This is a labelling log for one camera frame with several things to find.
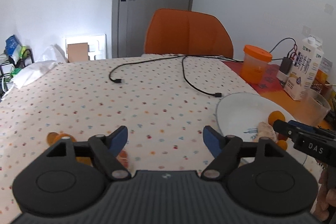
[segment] black circular disc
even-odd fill
[[[268,158],[234,170],[227,187],[246,209],[266,215],[288,215],[310,209],[317,195],[315,178],[298,165]]]
[[[102,195],[105,178],[95,168],[48,158],[23,170],[13,182],[13,194],[23,212],[62,216],[87,208]]]

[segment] plate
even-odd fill
[[[294,117],[275,102],[253,93],[233,93],[223,97],[217,105],[216,117],[220,133],[223,136],[235,135],[244,142],[252,142],[257,136],[260,122],[268,122],[271,112],[281,111],[286,122]],[[307,155],[294,149],[291,139],[287,140],[287,152],[302,165]],[[254,158],[245,158],[252,162]]]

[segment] orange chair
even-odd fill
[[[233,45],[225,28],[214,16],[159,9],[148,27],[144,52],[232,58]]]

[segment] plastic bag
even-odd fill
[[[12,81],[14,82],[15,87],[20,89],[23,86],[29,85],[30,83],[36,81],[56,65],[57,63],[53,60],[33,63],[23,68],[12,78]]]
[[[15,35],[6,40],[6,53],[13,59],[15,64],[20,60],[21,45]]]
[[[44,53],[37,59],[35,62],[42,62],[54,60],[57,63],[67,63],[67,60],[63,57],[63,55],[59,52],[58,49],[54,45],[50,45]]]

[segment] patterned tablecloth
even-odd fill
[[[78,141],[128,127],[125,147],[134,170],[197,170],[213,159],[202,140],[206,125],[217,128],[220,98],[201,94],[183,79],[181,58],[115,66],[146,57],[60,64],[36,82],[13,90],[0,103],[0,223],[19,214],[11,191],[15,176],[47,147],[48,132]],[[207,92],[256,93],[218,60],[187,58],[187,79]]]

